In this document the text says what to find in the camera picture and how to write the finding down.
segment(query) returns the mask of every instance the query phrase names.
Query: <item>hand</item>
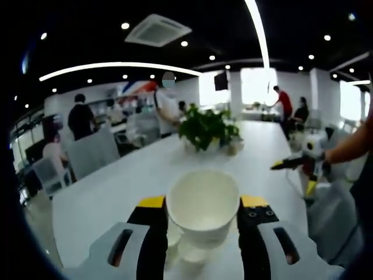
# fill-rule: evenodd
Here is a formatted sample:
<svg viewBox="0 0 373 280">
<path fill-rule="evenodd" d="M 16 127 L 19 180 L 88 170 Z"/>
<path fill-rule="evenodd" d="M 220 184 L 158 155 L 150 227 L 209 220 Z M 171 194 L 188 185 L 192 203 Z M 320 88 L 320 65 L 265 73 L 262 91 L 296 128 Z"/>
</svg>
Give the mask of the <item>hand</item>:
<svg viewBox="0 0 373 280">
<path fill-rule="evenodd" d="M 179 127 L 180 126 L 180 121 L 172 121 L 172 124 L 173 124 L 173 126 L 175 126 L 175 127 Z"/>
</svg>

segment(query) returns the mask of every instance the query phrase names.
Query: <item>black ceiling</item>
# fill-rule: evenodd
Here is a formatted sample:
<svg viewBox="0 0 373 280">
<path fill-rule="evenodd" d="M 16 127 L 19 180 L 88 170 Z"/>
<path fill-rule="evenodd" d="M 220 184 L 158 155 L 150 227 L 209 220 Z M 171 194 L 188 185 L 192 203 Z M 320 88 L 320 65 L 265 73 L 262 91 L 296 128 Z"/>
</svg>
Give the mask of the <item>black ceiling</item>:
<svg viewBox="0 0 373 280">
<path fill-rule="evenodd" d="M 313 67 L 332 69 L 339 64 L 373 49 L 373 22 L 369 11 L 371 1 L 314 0 L 273 1 L 256 0 L 263 20 L 270 58 L 286 63 L 275 67 L 297 71 L 299 65 L 309 71 Z M 154 69 L 101 68 L 68 73 L 44 82 L 39 77 L 48 73 L 95 62 L 150 62 L 192 69 L 215 62 L 260 58 L 261 50 L 254 24 L 244 0 L 189 1 L 73 1 L 56 5 L 29 1 L 16 7 L 17 20 L 11 34 L 12 63 L 17 65 L 17 95 L 13 119 L 20 117 L 52 95 L 91 85 L 129 79 L 147 79 L 150 74 L 160 76 Z M 355 21 L 349 21 L 353 12 Z M 173 19 L 192 29 L 185 37 L 165 47 L 156 48 L 125 43 L 126 35 L 149 14 L 156 13 Z M 121 24 L 128 22 L 128 30 Z M 47 38 L 40 40 L 43 32 Z M 329 34 L 331 41 L 325 41 Z M 188 41 L 181 47 L 182 40 Z M 27 54 L 29 65 L 25 75 L 21 64 Z M 358 62 L 353 74 L 367 79 L 371 60 Z M 255 64 L 231 65 L 232 69 Z M 186 74 L 177 74 L 185 79 Z"/>
</svg>

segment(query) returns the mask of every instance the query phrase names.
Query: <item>person sitting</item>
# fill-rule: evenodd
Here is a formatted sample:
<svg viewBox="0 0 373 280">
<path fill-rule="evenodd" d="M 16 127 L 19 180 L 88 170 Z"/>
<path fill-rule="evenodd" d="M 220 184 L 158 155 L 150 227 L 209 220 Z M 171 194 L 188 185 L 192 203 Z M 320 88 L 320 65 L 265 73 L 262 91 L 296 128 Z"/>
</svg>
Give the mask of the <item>person sitting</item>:
<svg viewBox="0 0 373 280">
<path fill-rule="evenodd" d="M 302 96 L 299 100 L 299 108 L 295 111 L 294 116 L 289 118 L 289 131 L 303 131 L 308 115 L 307 99 Z"/>
<path fill-rule="evenodd" d="M 43 149 L 43 157 L 49 157 L 56 172 L 62 176 L 65 172 L 64 166 L 68 165 L 69 160 L 66 154 L 62 152 L 59 134 L 57 132 L 48 133 L 45 136 L 45 140 L 47 141 L 47 144 Z"/>
<path fill-rule="evenodd" d="M 107 102 L 107 112 L 106 115 L 111 124 L 118 124 L 123 121 L 125 116 L 123 115 L 121 106 L 114 101 L 114 99 L 109 99 Z"/>
</svg>

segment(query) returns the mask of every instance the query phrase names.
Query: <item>white chair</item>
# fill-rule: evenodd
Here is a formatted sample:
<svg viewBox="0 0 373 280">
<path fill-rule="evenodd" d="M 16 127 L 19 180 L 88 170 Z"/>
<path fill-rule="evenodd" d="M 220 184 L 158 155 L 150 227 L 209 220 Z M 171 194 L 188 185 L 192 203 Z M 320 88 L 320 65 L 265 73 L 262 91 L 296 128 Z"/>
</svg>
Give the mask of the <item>white chair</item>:
<svg viewBox="0 0 373 280">
<path fill-rule="evenodd" d="M 126 137 L 128 142 L 135 147 L 141 148 L 145 145 L 146 135 L 138 133 L 136 114 L 132 114 L 127 118 Z"/>
<path fill-rule="evenodd" d="M 45 191 L 45 193 L 52 197 L 53 194 L 60 188 L 65 188 L 65 175 L 68 178 L 68 184 L 71 184 L 71 175 L 68 169 L 62 174 L 58 174 L 54 168 L 53 162 L 50 158 L 44 157 L 33 164 L 33 169 L 36 176 L 40 180 L 40 183 Z"/>
<path fill-rule="evenodd" d="M 77 180 L 120 158 L 114 136 L 108 127 L 72 142 L 67 148 L 67 154 Z"/>
</svg>

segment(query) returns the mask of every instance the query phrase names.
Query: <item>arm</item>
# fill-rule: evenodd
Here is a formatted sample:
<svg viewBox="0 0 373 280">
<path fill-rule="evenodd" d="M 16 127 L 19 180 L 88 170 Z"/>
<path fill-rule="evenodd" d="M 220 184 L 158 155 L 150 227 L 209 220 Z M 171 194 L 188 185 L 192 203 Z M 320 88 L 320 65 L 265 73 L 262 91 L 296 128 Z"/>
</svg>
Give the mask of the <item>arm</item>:
<svg viewBox="0 0 373 280">
<path fill-rule="evenodd" d="M 86 105 L 86 108 L 87 108 L 87 114 L 88 114 L 89 120 L 92 122 L 92 124 L 94 125 L 95 129 L 98 130 L 100 128 L 100 126 L 98 125 L 96 119 L 94 118 L 94 115 L 92 113 L 91 108 L 88 105 Z"/>
<path fill-rule="evenodd" d="M 298 121 L 299 123 L 303 123 L 301 118 L 291 117 L 294 121 Z"/>
<path fill-rule="evenodd" d="M 175 120 L 172 119 L 170 116 L 168 116 L 167 112 L 165 109 L 162 108 L 157 108 L 157 112 L 159 116 L 164 119 L 165 121 L 168 121 L 169 123 L 175 123 Z"/>
<path fill-rule="evenodd" d="M 359 158 L 369 150 L 369 135 L 367 124 L 362 124 L 361 127 L 347 139 L 338 144 L 337 147 L 325 152 L 325 160 L 328 163 L 348 162 Z"/>
</svg>

